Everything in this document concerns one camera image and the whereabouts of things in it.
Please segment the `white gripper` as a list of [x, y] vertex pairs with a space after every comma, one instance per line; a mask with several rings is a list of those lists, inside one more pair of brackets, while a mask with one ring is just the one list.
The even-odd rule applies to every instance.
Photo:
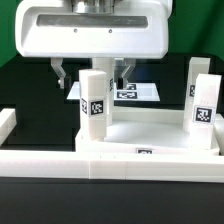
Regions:
[[61, 89], [71, 86], [62, 58], [116, 58], [116, 87], [126, 89], [135, 59], [168, 52], [172, 9], [173, 0], [22, 0], [16, 48], [24, 57], [52, 58]]

